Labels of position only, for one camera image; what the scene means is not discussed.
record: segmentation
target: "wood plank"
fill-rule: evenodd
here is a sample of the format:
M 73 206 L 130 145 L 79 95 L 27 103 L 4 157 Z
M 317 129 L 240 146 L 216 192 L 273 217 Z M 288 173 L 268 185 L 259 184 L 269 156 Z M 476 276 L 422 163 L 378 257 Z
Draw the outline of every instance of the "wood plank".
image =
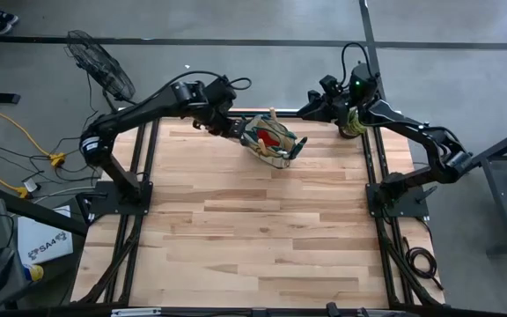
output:
M 361 140 L 338 137 L 333 124 L 283 122 L 309 139 L 291 167 L 279 170 L 189 120 L 162 121 L 132 306 L 387 306 Z M 135 129 L 117 137 L 114 155 L 123 166 L 135 138 Z M 411 170 L 406 140 L 390 131 L 384 139 L 390 169 Z M 106 216 L 90 227 L 72 300 L 108 266 L 118 219 Z M 422 224 L 401 219 L 400 228 L 411 246 L 432 249 Z M 393 274 L 400 288 L 398 270 Z M 443 300 L 431 281 L 421 282 Z

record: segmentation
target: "red fabric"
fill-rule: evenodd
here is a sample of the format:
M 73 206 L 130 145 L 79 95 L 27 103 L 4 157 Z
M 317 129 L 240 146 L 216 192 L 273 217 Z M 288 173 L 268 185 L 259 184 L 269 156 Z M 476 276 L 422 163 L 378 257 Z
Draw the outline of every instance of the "red fabric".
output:
M 265 146 L 279 146 L 279 141 L 274 140 L 264 129 L 257 130 L 257 137 L 263 140 Z

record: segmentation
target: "wooden table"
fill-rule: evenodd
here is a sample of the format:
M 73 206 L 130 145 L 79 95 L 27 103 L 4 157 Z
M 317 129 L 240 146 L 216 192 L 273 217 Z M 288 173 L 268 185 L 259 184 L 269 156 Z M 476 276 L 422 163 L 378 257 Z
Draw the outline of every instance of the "wooden table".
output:
M 342 139 L 331 124 L 282 123 L 308 136 L 283 170 L 239 144 L 193 129 L 189 120 L 160 123 L 132 306 L 323 308 L 334 301 L 339 307 L 387 307 L 364 194 L 361 139 Z M 114 155 L 126 169 L 135 138 L 134 129 L 115 144 Z M 413 170 L 407 140 L 386 129 L 383 139 L 389 169 Z M 371 147 L 374 152 L 373 139 Z M 380 180 L 378 169 L 376 175 Z M 72 300 L 83 297 L 111 261 L 118 222 L 118 216 L 106 216 L 90 228 Z M 402 218 L 400 228 L 412 247 L 432 251 L 422 224 Z M 400 275 L 393 272 L 401 299 Z M 444 301 L 432 281 L 421 282 Z

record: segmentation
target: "fan grille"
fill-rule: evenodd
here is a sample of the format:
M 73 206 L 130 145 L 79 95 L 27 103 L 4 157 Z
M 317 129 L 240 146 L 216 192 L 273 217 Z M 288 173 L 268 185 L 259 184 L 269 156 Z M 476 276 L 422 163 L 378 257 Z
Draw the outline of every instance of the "fan grille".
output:
M 68 50 L 77 66 L 87 71 L 105 90 L 118 100 L 130 100 L 136 91 L 119 62 L 84 31 L 69 31 Z

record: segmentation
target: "concrete floor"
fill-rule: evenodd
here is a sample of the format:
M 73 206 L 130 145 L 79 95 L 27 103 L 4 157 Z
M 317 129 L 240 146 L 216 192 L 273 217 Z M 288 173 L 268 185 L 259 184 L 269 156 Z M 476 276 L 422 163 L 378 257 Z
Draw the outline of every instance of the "concrete floor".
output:
M 337 40 L 365 39 L 356 0 L 232 1 L 169 0 L 0 0 L 22 18 L 14 35 L 65 35 L 82 29 L 93 36 L 172 39 Z M 367 0 L 377 41 L 507 43 L 507 0 Z M 239 93 L 238 107 L 298 108 L 306 91 L 326 74 L 341 75 L 339 48 L 106 46 L 132 78 L 135 100 L 169 78 L 191 70 L 248 76 L 253 87 Z M 349 49 L 347 65 L 363 59 Z M 417 120 L 445 125 L 468 150 L 478 153 L 507 136 L 507 50 L 380 49 L 386 97 Z M 107 111 L 93 83 L 93 106 Z M 31 131 L 45 149 L 65 136 L 78 136 L 91 113 L 85 74 L 63 45 L 0 44 L 0 92 L 16 92 L 17 106 L 0 105 Z M 37 151 L 0 120 L 0 145 Z M 75 142 L 64 144 L 65 151 Z M 424 161 L 411 144 L 413 159 Z M 16 159 L 23 165 L 26 160 Z M 83 166 L 78 155 L 68 166 Z M 28 175 L 0 160 L 0 174 L 15 184 Z M 80 173 L 75 177 L 88 176 Z M 45 185 L 42 194 L 76 184 Z M 48 199 L 55 205 L 67 197 Z M 458 183 L 440 186 L 428 199 L 431 230 L 448 304 L 507 313 L 507 256 L 485 250 L 507 241 L 486 179 L 474 170 Z M 52 286 L 60 298 L 63 285 Z

